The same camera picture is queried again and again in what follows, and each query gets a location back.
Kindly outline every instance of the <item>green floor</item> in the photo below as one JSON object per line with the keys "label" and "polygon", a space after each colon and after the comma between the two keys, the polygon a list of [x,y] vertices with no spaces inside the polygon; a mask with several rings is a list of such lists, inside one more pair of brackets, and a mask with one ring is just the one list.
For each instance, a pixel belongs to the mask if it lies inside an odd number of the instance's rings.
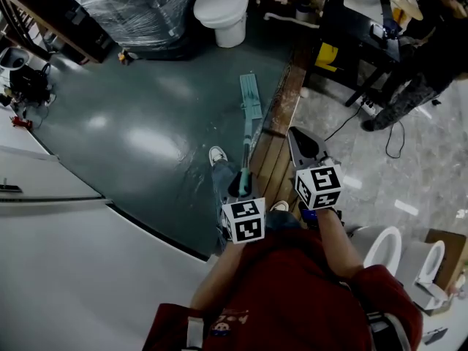
{"label": "green floor", "polygon": [[79,67],[54,58],[57,100],[36,136],[123,211],[193,254],[216,245],[208,150],[240,162],[239,75],[254,73],[267,110],[289,58],[291,26],[247,20],[246,41],[211,43],[191,61],[135,61],[112,52]]}

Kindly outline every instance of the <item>white sneaker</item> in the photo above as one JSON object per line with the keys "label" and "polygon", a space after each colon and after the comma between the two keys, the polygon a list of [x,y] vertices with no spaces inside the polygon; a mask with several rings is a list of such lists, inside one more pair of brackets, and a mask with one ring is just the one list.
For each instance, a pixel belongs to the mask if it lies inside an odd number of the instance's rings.
{"label": "white sneaker", "polygon": [[210,157],[211,166],[218,160],[227,160],[226,153],[218,146],[211,147],[208,155]]}
{"label": "white sneaker", "polygon": [[289,209],[290,209],[290,205],[287,202],[285,202],[284,200],[280,200],[273,207],[271,207],[270,211],[288,212]]}

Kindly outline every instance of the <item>gray floor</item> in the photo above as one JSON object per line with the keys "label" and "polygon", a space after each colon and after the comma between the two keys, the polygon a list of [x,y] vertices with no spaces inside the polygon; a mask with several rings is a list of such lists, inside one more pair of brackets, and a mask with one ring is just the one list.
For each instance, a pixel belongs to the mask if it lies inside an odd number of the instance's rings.
{"label": "gray floor", "polygon": [[239,75],[256,74],[266,111],[294,38],[253,14],[247,24],[242,45],[211,43],[191,61],[125,67],[112,53],[80,67],[54,58],[57,100],[35,134],[119,208],[208,257],[216,244],[208,150],[219,145],[241,161]]}
{"label": "gray floor", "polygon": [[[294,125],[327,137],[355,113],[346,108],[348,88],[313,75],[310,96],[301,98]],[[400,159],[385,154],[389,130],[364,132],[364,112],[328,142],[329,152],[342,161],[345,191],[338,208],[347,224],[394,225],[405,234],[428,228],[468,235],[468,87],[454,83],[439,98],[414,110],[401,122],[406,140]],[[389,153],[402,142],[399,124],[393,128]]]}

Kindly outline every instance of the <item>cardboard box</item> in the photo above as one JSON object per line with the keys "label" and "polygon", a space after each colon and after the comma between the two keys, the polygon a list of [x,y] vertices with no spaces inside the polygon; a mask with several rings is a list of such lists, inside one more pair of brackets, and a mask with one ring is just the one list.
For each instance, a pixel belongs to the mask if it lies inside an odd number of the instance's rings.
{"label": "cardboard box", "polygon": [[426,243],[444,241],[445,254],[434,283],[448,294],[448,289],[460,276],[468,261],[468,237],[444,230],[430,229]]}

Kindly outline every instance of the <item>cable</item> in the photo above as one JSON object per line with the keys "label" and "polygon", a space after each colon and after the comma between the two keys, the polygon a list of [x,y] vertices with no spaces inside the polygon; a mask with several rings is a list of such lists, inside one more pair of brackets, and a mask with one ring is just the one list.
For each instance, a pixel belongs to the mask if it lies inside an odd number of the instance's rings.
{"label": "cable", "polygon": [[359,111],[361,110],[361,108],[363,107],[363,104],[364,104],[364,103],[362,102],[361,105],[360,105],[359,108],[358,108],[358,111],[357,111],[355,114],[353,114],[351,117],[349,117],[345,122],[343,122],[343,124],[342,124],[337,130],[335,130],[335,132],[334,132],[332,135],[330,135],[327,139],[325,139],[325,142],[326,142],[328,139],[330,139],[331,137],[333,137],[338,131],[340,131],[340,130],[344,127],[344,125],[346,125],[346,124],[348,123],[348,121],[350,121],[350,120],[352,120],[354,117],[356,117],[356,116],[358,115]]}
{"label": "cable", "polygon": [[403,150],[403,147],[404,147],[404,126],[403,124],[401,123],[401,121],[399,121],[400,125],[401,125],[401,128],[403,129],[403,144],[401,144],[401,148],[398,152],[398,156],[392,156],[388,153],[388,145],[390,144],[390,139],[392,138],[392,131],[393,131],[393,127],[395,126],[395,124],[392,125],[392,127],[390,128],[390,134],[388,135],[388,140],[387,140],[387,145],[385,146],[385,153],[387,154],[388,157],[390,157],[391,159],[399,159],[401,157],[401,150]]}

